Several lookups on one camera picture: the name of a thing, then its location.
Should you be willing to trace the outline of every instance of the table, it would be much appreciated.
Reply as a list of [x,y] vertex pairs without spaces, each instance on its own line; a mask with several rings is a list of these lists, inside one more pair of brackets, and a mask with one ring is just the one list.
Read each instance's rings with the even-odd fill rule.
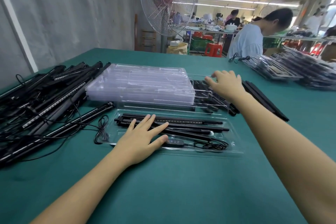
[[[207,75],[216,69],[234,70],[258,86],[288,116],[290,125],[336,160],[335,92],[269,82],[227,58],[93,49],[64,64],[93,65],[98,60],[184,67],[188,73]],[[88,223],[306,223],[242,115],[229,119],[244,144],[242,158],[154,154],[116,180]],[[108,145],[95,145],[94,135],[82,131],[48,157],[1,170],[1,223],[28,223],[89,172],[111,150]]]

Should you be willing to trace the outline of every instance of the red plastic stool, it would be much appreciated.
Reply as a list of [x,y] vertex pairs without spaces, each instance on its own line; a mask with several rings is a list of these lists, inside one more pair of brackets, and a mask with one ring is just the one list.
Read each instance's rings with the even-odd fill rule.
[[201,31],[195,31],[192,36],[193,37],[202,37],[202,32]]
[[205,56],[209,56],[209,57],[221,58],[222,51],[223,51],[223,46],[221,44],[207,43],[207,47],[205,49],[204,54]]
[[212,35],[203,35],[203,39],[213,40]]

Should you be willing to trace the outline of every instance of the gray wall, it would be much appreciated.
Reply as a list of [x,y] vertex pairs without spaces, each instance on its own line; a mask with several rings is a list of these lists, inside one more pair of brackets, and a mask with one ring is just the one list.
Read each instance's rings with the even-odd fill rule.
[[140,0],[11,2],[38,69],[95,47],[133,50],[135,13],[139,15],[139,30],[151,29]]
[[5,10],[0,3],[0,89],[16,81],[15,74],[30,75]]

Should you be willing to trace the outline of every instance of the green table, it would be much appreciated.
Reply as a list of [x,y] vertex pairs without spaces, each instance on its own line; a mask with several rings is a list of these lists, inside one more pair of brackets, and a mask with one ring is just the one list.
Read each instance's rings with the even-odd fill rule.
[[[64,64],[93,65],[98,60],[184,67],[194,74],[234,70],[254,82],[288,116],[289,124],[336,159],[335,92],[268,82],[226,58],[93,49]],[[245,146],[242,158],[154,154],[116,180],[88,223],[306,223],[243,117],[230,120]],[[1,223],[28,223],[89,172],[111,150],[95,145],[94,135],[82,131],[48,157],[0,170]]]

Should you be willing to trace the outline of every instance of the hand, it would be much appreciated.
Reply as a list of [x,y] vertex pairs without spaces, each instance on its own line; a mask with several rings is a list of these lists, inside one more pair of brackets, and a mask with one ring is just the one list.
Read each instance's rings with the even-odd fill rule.
[[205,81],[212,87],[222,98],[233,103],[235,99],[246,95],[246,91],[242,86],[242,79],[238,74],[237,77],[233,71],[215,71],[211,77],[216,77],[217,82],[214,82],[210,77],[206,77]]
[[128,166],[137,164],[148,158],[155,150],[168,139],[167,135],[163,135],[150,143],[151,139],[161,133],[168,127],[168,122],[148,131],[154,122],[155,114],[149,114],[134,128],[136,119],[132,120],[126,133],[120,138],[113,149],[114,153],[125,159]]

